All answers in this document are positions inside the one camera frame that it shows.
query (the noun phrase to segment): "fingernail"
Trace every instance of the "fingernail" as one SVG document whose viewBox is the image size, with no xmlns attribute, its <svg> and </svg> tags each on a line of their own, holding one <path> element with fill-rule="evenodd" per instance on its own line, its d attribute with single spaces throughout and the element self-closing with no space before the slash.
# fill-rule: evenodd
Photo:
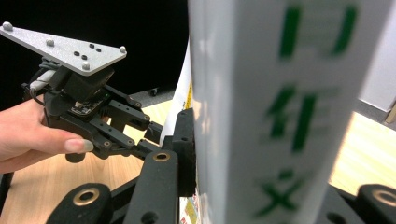
<svg viewBox="0 0 396 224">
<path fill-rule="evenodd" d="M 74 153 L 88 152 L 93 150 L 93 143 L 87 139 L 69 139 L 64 143 L 64 148 Z"/>
</svg>

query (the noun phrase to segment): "human hand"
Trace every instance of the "human hand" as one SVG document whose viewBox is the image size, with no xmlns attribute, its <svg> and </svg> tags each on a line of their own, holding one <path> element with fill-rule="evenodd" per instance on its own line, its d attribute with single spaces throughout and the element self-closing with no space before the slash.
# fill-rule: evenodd
<svg viewBox="0 0 396 224">
<path fill-rule="evenodd" d="M 0 174 L 20 170 L 56 154 L 93 150 L 81 136 L 42 124 L 44 108 L 34 100 L 0 111 Z"/>
</svg>

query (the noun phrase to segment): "black background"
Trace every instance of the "black background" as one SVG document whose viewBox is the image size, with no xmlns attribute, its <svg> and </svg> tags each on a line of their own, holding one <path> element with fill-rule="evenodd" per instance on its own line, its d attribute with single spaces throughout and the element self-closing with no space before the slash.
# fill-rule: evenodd
<svg viewBox="0 0 396 224">
<path fill-rule="evenodd" d="M 0 22 L 42 33 L 125 46 L 107 84 L 128 94 L 174 88 L 188 41 L 187 0 L 0 1 Z M 41 56 L 0 36 L 0 109 L 21 102 Z"/>
</svg>

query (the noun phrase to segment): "wire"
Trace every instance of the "wire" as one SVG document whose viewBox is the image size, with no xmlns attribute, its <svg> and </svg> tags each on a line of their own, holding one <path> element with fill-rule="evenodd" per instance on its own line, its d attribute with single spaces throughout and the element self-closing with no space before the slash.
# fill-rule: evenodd
<svg viewBox="0 0 396 224">
<path fill-rule="evenodd" d="M 50 59 L 46 58 L 46 57 L 42 57 L 41 58 L 41 64 L 39 65 L 40 68 L 45 68 L 45 69 L 49 69 L 49 70 L 58 70 L 59 67 L 61 67 L 60 64 L 51 61 Z"/>
<path fill-rule="evenodd" d="M 46 87 L 50 80 L 52 79 L 53 75 L 55 74 L 55 70 L 47 70 L 43 75 L 37 78 L 37 80 L 30 83 L 30 89 L 34 89 L 35 91 L 40 91 L 44 87 Z"/>
<path fill-rule="evenodd" d="M 31 78 L 29 83 L 32 83 L 34 81 L 36 81 L 39 77 L 41 77 L 41 75 L 43 75 L 48 69 L 46 68 L 40 68 Z"/>
<path fill-rule="evenodd" d="M 40 101 L 40 100 L 37 98 L 36 91 L 35 91 L 34 89 L 30 89 L 30 90 L 29 90 L 29 93 L 30 93 L 30 96 L 32 97 L 32 99 L 34 99 L 38 104 L 44 105 L 44 102 Z"/>
</svg>

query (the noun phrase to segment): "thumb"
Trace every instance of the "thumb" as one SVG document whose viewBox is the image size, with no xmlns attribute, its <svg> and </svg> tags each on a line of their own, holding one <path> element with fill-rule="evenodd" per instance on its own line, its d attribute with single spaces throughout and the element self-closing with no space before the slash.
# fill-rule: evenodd
<svg viewBox="0 0 396 224">
<path fill-rule="evenodd" d="M 93 150 L 93 143 L 65 130 L 41 126 L 31 139 L 30 148 L 50 154 L 83 153 Z"/>
</svg>

